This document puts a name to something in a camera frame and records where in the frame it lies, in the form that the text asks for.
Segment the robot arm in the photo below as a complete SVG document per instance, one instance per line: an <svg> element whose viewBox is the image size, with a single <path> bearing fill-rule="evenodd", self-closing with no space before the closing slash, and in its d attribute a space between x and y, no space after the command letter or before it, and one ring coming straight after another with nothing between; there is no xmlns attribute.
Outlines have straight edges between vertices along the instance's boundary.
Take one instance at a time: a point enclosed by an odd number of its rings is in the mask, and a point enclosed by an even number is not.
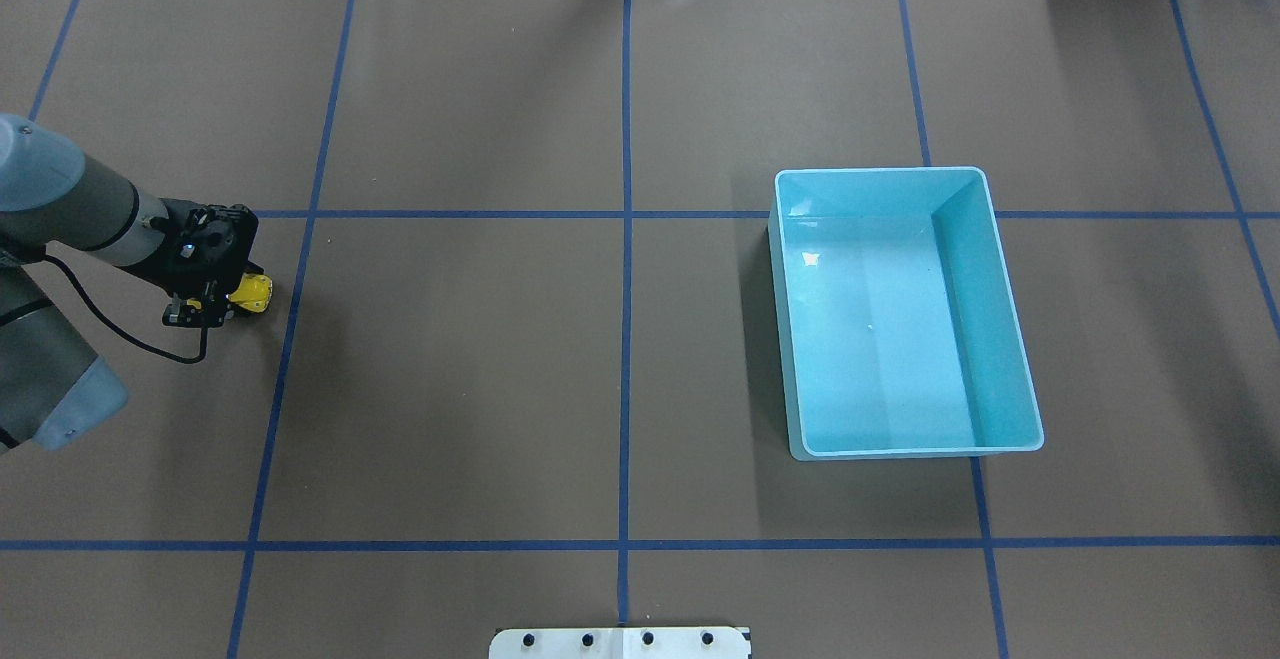
<svg viewBox="0 0 1280 659"><path fill-rule="evenodd" d="M56 450L100 426L129 399L108 360L29 276L50 264L90 314L131 345L193 366L209 331L234 314L262 314L273 282L251 261L259 218L242 203L160 198L27 116L1 120L1 440ZM195 354L150 345L108 321L72 267L49 252L64 244L159 287L168 328L193 328Z"/></svg>

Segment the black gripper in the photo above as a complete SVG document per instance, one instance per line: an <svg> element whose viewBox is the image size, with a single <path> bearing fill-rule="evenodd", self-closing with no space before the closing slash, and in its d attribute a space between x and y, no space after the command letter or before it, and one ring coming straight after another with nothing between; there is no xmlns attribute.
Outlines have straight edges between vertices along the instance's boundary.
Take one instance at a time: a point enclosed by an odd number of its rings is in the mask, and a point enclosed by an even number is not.
<svg viewBox="0 0 1280 659"><path fill-rule="evenodd" d="M201 298L207 287L230 296L246 275L261 275L251 253L259 218L247 205L161 200L166 218L163 241L150 257L150 282L168 294Z"/></svg>

